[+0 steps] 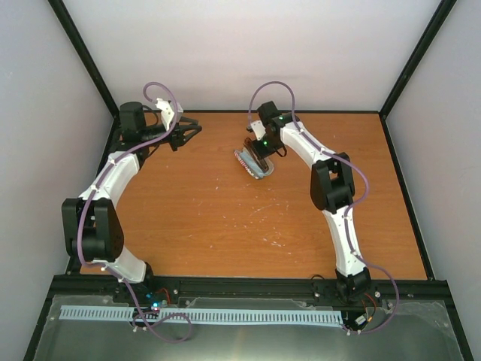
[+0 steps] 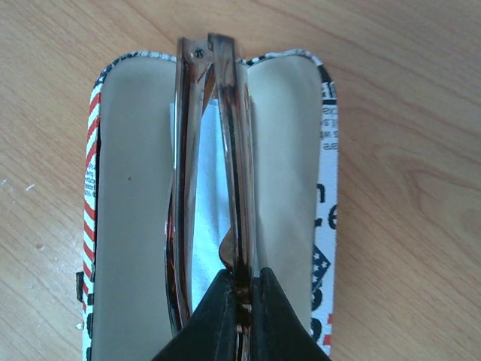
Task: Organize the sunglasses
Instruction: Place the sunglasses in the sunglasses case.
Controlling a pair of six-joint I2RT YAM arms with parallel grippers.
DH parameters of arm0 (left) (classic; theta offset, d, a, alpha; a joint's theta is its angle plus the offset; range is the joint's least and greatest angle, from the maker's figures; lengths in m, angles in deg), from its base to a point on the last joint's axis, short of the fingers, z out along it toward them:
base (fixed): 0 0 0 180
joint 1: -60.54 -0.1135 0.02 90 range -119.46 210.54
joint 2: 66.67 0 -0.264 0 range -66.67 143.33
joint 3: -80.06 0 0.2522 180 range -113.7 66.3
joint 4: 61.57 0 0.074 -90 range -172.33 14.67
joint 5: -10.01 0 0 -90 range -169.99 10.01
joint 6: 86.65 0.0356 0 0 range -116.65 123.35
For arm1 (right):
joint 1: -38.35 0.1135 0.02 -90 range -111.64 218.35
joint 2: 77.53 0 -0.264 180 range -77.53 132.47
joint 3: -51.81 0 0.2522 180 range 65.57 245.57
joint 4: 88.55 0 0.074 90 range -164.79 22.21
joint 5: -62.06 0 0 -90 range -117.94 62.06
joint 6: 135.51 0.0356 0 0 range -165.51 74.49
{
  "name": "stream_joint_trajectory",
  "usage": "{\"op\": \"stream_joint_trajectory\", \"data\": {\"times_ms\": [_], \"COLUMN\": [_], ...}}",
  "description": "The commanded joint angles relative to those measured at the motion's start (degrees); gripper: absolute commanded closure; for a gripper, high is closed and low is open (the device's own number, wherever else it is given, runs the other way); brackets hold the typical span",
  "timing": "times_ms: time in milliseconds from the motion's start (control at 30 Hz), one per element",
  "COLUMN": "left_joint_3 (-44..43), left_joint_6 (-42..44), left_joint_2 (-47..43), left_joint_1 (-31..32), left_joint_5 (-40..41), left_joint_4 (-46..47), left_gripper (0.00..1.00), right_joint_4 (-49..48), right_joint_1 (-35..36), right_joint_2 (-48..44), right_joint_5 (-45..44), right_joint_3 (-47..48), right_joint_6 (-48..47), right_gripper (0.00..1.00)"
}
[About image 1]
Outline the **flag newsprint glasses case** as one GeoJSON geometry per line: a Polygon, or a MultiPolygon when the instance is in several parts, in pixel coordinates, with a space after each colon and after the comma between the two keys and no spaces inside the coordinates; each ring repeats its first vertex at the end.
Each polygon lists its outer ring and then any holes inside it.
{"type": "Polygon", "coordinates": [[[234,156],[244,167],[247,173],[256,180],[261,180],[262,178],[271,175],[274,171],[274,164],[269,159],[267,160],[268,168],[266,170],[262,170],[261,166],[257,164],[253,156],[246,148],[243,150],[234,150],[234,156]]]}

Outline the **brown tinted sunglasses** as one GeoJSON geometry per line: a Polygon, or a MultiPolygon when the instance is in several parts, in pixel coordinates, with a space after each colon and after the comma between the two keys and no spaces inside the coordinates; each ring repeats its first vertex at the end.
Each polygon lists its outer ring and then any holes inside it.
{"type": "Polygon", "coordinates": [[[258,178],[268,176],[274,170],[274,165],[269,159],[265,160],[260,157],[251,138],[244,139],[244,148],[241,154],[250,171],[258,178]]]}

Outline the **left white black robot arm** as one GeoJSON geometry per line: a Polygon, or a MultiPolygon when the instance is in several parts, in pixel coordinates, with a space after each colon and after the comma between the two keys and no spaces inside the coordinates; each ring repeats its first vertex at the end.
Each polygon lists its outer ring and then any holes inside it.
{"type": "Polygon", "coordinates": [[[78,197],[62,203],[62,224],[67,254],[81,265],[100,265],[120,281],[139,302],[149,302],[156,283],[151,266],[125,245],[116,206],[130,180],[141,170],[155,147],[168,144],[173,151],[185,145],[202,127],[183,116],[179,105],[158,99],[156,122],[147,124],[147,106],[126,102],[119,108],[119,139],[92,184],[78,197]]]}

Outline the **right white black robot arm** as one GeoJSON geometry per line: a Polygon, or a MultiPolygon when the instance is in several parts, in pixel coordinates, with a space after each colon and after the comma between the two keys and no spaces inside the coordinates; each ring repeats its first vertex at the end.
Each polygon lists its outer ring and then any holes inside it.
{"type": "Polygon", "coordinates": [[[269,157],[284,157],[287,150],[304,161],[310,169],[311,201],[324,215],[334,244],[337,295],[343,302],[351,302],[367,290],[371,276],[362,261],[353,222],[355,184],[350,158],[327,148],[298,117],[281,113],[273,102],[262,104],[257,112],[259,119],[248,127],[255,138],[244,141],[253,174],[260,178],[271,173],[269,157]]]}

